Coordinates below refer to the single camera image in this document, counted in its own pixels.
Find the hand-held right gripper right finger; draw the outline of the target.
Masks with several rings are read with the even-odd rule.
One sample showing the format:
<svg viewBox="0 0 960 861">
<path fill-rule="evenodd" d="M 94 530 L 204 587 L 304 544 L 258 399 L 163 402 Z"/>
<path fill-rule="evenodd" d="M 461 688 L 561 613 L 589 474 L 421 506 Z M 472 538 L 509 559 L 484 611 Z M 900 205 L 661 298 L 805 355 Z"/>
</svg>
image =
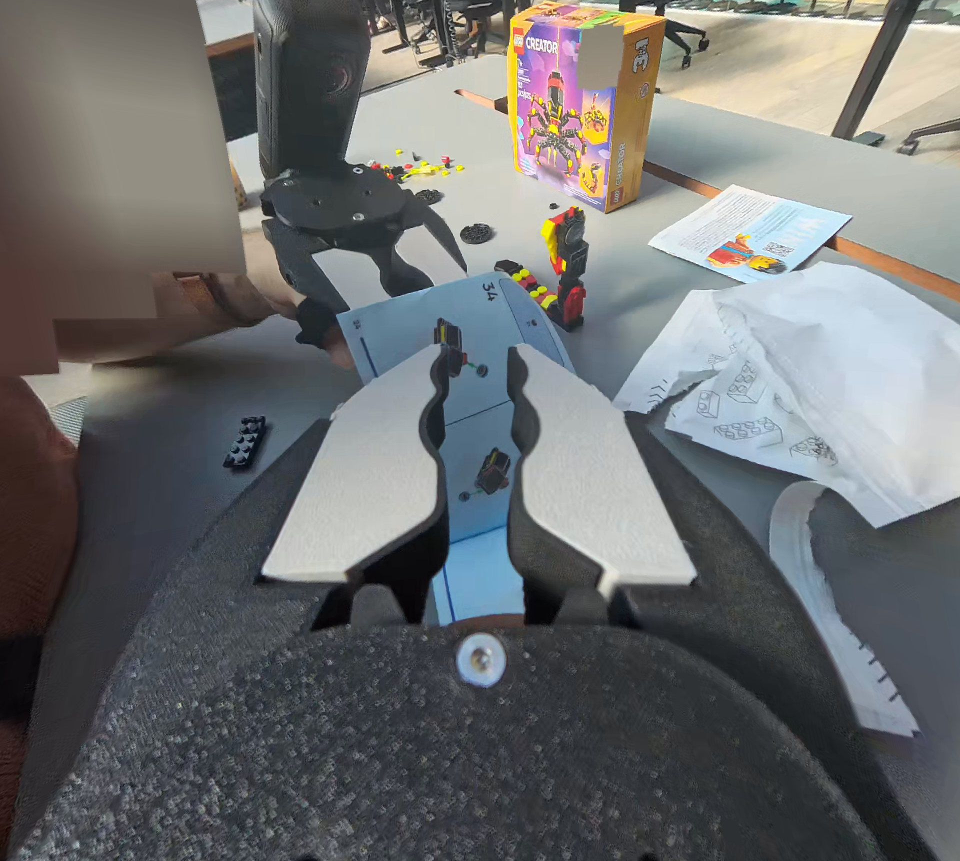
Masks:
<svg viewBox="0 0 960 861">
<path fill-rule="evenodd" d="M 508 352 L 508 548 L 546 590 L 689 586 L 697 576 L 623 411 L 528 343 Z"/>
</svg>

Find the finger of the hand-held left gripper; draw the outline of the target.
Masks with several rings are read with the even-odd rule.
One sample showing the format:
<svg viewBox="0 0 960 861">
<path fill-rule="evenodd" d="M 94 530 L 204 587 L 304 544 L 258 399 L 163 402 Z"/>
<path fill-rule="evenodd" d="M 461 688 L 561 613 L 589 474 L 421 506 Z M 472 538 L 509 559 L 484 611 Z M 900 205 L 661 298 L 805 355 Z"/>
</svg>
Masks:
<svg viewBox="0 0 960 861">
<path fill-rule="evenodd" d="M 365 254 L 330 249 L 315 253 L 311 259 L 331 282 L 348 311 L 393 297 L 380 283 L 378 266 Z"/>
<path fill-rule="evenodd" d="M 397 257 L 426 277 L 466 277 L 468 264 L 448 223 L 413 191 L 398 192 Z"/>
</svg>

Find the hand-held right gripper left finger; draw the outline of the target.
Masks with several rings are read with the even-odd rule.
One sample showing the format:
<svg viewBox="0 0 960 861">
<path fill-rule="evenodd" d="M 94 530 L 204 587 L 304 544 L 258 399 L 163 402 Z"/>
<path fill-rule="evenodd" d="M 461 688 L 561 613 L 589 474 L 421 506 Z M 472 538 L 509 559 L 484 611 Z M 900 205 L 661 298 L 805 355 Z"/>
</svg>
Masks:
<svg viewBox="0 0 960 861">
<path fill-rule="evenodd" d="M 435 343 L 374 378 L 331 415 L 261 573 L 346 583 L 398 553 L 432 579 L 450 551 L 446 436 L 449 350 Z M 407 546 L 419 554 L 402 554 Z"/>
</svg>

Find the pale blue instruction booklet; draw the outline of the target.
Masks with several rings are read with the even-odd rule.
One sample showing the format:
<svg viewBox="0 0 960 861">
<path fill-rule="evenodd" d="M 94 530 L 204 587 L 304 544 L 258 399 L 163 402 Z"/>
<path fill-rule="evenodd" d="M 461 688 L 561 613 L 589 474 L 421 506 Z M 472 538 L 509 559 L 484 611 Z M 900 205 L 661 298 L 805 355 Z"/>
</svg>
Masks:
<svg viewBox="0 0 960 861">
<path fill-rule="evenodd" d="M 507 547 L 514 405 L 508 351 L 527 344 L 570 372 L 558 329 L 527 291 L 494 270 L 368 305 L 339 316 L 364 384 L 431 344 L 449 350 L 443 404 L 450 547 L 432 581 L 440 625 L 523 615 L 522 577 Z"/>
</svg>

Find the person's left forearm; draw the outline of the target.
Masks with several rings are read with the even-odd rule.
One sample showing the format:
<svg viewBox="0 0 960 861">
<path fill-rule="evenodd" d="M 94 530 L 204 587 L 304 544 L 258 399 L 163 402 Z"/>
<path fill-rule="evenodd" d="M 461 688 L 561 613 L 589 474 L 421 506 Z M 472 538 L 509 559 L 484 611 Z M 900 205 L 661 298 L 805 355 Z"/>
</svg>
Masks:
<svg viewBox="0 0 960 861">
<path fill-rule="evenodd" d="M 69 364 L 112 364 L 149 358 L 204 337 L 189 318 L 57 319 L 57 359 Z"/>
</svg>

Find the person's left hand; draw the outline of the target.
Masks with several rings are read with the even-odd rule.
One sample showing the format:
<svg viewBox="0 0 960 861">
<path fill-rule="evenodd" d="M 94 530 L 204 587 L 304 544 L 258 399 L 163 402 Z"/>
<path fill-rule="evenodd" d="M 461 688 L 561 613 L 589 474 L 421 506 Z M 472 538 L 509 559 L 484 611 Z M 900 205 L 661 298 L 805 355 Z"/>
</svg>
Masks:
<svg viewBox="0 0 960 861">
<path fill-rule="evenodd" d="M 161 350 L 241 328 L 255 327 L 274 315 L 298 325 L 296 339 L 324 351 L 338 367 L 354 367 L 354 358 L 336 316 L 323 303 L 294 291 L 268 268 L 265 274 L 157 274 L 151 278 Z"/>
</svg>

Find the pile of small loose bricks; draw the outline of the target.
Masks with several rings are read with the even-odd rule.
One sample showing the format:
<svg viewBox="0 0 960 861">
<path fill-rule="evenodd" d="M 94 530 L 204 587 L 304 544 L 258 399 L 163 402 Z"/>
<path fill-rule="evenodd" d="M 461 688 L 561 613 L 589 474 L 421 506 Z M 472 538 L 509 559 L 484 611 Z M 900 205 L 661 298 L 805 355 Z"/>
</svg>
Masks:
<svg viewBox="0 0 960 861">
<path fill-rule="evenodd" d="M 466 166 L 448 155 L 431 160 L 413 149 L 404 147 L 386 151 L 386 158 L 372 157 L 365 166 L 382 175 L 387 181 L 405 184 L 417 180 L 439 180 L 462 174 Z"/>
</svg>

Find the small red yellow brick assembly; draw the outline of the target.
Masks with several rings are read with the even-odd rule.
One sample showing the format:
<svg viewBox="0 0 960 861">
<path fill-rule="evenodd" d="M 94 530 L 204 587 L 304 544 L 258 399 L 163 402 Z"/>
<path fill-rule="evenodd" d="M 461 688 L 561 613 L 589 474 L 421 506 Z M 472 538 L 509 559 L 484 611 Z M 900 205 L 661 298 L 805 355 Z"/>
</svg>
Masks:
<svg viewBox="0 0 960 861">
<path fill-rule="evenodd" d="M 557 292 L 541 284 L 529 268 L 510 259 L 502 259 L 495 263 L 494 270 L 515 282 L 544 312 L 550 313 L 557 308 Z"/>
</svg>

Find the black studded plate brick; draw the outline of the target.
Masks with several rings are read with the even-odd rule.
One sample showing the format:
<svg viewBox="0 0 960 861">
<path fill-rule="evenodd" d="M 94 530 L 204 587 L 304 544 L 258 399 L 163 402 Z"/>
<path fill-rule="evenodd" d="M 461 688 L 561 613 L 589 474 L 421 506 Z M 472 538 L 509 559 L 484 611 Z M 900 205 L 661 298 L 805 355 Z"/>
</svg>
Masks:
<svg viewBox="0 0 960 861">
<path fill-rule="evenodd" d="M 258 457 L 269 425 L 263 414 L 241 418 L 239 430 L 224 454 L 222 467 L 229 471 L 246 471 Z"/>
</svg>

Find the tall red black brick model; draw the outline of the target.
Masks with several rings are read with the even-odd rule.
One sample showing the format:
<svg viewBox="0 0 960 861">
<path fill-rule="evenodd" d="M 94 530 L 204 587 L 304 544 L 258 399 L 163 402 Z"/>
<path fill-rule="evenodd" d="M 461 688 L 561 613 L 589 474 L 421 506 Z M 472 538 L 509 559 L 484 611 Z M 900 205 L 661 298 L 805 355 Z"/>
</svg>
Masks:
<svg viewBox="0 0 960 861">
<path fill-rule="evenodd" d="M 546 219 L 540 231 L 558 278 L 556 291 L 543 297 L 541 307 L 550 320 L 566 332 L 582 327 L 584 322 L 586 288 L 583 275 L 590 248 L 584 239 L 585 225 L 584 210 L 572 205 Z"/>
</svg>

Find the yellow purple toy set box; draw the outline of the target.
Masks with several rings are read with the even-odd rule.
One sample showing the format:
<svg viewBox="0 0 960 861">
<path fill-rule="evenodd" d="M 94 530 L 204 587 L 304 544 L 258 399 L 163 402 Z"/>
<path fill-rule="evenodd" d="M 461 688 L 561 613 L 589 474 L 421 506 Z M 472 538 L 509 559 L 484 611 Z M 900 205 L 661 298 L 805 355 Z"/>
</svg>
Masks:
<svg viewBox="0 0 960 861">
<path fill-rule="evenodd" d="M 513 16 L 516 171 L 609 214 L 640 194 L 666 20 L 546 1 Z"/>
</svg>

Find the torn white paper bag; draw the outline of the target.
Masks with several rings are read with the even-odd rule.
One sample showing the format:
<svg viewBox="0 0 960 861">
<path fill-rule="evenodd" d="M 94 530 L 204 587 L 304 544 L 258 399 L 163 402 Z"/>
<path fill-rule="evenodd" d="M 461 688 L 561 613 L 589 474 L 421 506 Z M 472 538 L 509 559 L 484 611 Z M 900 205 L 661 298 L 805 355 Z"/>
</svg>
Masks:
<svg viewBox="0 0 960 861">
<path fill-rule="evenodd" d="M 879 528 L 958 499 L 958 323 L 858 267 L 690 291 L 613 400 Z"/>
</svg>

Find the folded paper leaflet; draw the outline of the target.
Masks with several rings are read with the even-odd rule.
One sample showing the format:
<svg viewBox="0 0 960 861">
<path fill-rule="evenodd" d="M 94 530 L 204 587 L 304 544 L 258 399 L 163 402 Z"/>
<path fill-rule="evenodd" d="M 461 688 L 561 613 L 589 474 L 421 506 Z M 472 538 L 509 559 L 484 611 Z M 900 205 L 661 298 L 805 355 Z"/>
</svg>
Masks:
<svg viewBox="0 0 960 861">
<path fill-rule="evenodd" d="M 657 233 L 649 247 L 738 283 L 794 272 L 852 215 L 731 185 Z"/>
</svg>

